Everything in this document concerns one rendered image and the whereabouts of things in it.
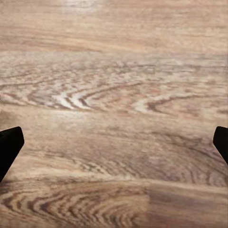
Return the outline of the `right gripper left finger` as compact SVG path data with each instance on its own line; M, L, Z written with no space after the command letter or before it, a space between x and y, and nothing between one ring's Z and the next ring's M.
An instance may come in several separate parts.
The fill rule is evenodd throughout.
M0 132L0 183L24 145L20 126Z

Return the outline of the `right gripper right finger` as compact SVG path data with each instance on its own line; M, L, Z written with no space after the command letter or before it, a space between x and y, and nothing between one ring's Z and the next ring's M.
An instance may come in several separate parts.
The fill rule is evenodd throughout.
M228 165L228 128L216 127L213 144Z

